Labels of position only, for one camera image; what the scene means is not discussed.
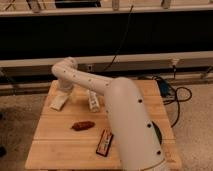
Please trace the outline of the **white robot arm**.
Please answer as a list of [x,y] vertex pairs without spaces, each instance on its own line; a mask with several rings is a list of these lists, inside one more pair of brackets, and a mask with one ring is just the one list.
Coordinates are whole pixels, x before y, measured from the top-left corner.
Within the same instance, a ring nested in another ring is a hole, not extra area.
[[75,83],[104,96],[105,110],[124,171],[170,171],[144,97],[131,79],[79,71],[72,57],[54,64],[52,73],[62,90],[69,90]]

